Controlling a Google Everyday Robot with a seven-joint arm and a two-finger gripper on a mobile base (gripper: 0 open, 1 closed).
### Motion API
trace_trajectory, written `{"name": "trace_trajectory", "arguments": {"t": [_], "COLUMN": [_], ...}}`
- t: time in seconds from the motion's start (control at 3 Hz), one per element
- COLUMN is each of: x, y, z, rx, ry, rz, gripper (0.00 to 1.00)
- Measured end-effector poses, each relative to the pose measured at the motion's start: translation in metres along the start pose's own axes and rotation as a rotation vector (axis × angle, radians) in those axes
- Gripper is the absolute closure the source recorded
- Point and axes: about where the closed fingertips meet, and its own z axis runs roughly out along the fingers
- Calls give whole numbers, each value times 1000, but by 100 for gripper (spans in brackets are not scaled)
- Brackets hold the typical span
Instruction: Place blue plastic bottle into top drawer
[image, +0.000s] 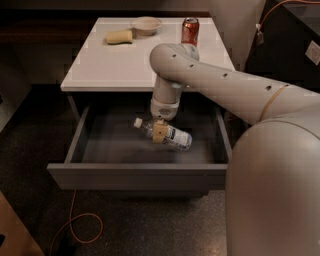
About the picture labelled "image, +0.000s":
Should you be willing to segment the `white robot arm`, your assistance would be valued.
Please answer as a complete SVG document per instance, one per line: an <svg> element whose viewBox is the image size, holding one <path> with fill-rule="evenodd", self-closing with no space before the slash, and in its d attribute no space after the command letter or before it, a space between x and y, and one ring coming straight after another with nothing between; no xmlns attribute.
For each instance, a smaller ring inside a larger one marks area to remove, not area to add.
<svg viewBox="0 0 320 256"><path fill-rule="evenodd" d="M320 256L320 94L200 62L160 44L149 62L158 105L187 85L249 123L226 171L228 256Z"/></svg>

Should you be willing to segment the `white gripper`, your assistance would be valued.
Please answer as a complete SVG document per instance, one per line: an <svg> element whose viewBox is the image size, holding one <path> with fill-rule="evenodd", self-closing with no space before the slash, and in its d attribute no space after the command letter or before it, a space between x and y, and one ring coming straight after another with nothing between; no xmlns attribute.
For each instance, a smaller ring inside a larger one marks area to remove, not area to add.
<svg viewBox="0 0 320 256"><path fill-rule="evenodd" d="M161 103L155 98L151 99L150 111L155 119L172 120L178 111L179 102ZM153 124L153 142L161 144L167 134L168 124L164 120L157 120Z"/></svg>

